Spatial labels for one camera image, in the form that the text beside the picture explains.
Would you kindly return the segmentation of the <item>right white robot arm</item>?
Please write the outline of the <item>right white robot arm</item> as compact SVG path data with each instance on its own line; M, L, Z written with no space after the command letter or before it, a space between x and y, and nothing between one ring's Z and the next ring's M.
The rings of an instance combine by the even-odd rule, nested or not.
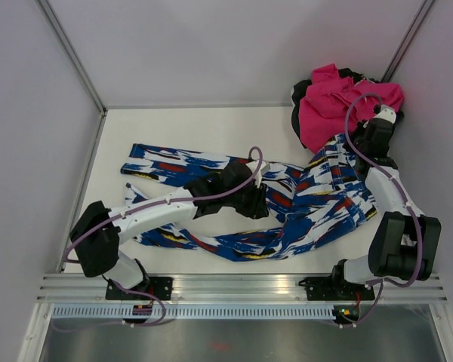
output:
M343 137L343 148L353 155L354 169L373 194L382 219L368 253L342 259L332 269L329 290L341 300L377 282L409 287L432 274L441 222L419 209L402 185L388 155L393 132L392 123L373 118Z

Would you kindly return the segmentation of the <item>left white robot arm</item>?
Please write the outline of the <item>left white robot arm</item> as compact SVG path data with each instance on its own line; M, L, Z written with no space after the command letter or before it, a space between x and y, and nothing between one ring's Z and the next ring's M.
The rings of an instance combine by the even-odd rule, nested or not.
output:
M160 198L116 208L95 201L69 233L70 249L85 277L102 276L132 299L142 299L149 291L149 276L139 260L120 251L120 245L143 232L209 216L224 207L250 219L268 216L262 178L269 169L265 161L233 162Z

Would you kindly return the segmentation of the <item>blue white patterned trousers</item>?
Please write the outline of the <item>blue white patterned trousers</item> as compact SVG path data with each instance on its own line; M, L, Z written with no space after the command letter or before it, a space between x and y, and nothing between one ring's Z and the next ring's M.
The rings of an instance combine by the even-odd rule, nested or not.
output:
M287 259L325 246L376 215L373 194L358 177L345 137L332 137L306 167L270 162L263 175L266 204L281 226L228 235L194 235L177 223L143 232L144 246L206 250L233 262ZM235 156L135 143L120 171L167 186L181 187L232 162Z

